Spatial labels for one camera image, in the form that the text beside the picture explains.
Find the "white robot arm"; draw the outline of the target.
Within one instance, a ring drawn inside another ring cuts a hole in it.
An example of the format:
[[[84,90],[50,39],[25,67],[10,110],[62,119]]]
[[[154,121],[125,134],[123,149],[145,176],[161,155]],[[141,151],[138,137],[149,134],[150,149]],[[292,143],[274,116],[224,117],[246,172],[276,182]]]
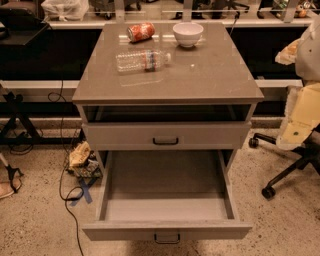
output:
[[[291,88],[276,145],[283,150],[300,146],[320,124],[320,16],[281,52],[275,61],[295,64],[296,74],[306,84],[302,89]]]

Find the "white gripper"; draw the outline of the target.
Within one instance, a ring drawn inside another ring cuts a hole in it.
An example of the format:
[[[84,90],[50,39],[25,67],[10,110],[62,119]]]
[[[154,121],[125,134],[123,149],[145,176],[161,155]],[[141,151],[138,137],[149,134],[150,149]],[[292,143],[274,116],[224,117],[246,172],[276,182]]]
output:
[[[293,64],[297,56],[299,39],[277,53],[275,61],[282,65]],[[320,83],[305,87],[290,86],[276,145],[283,150],[301,146],[313,129],[320,124]]]

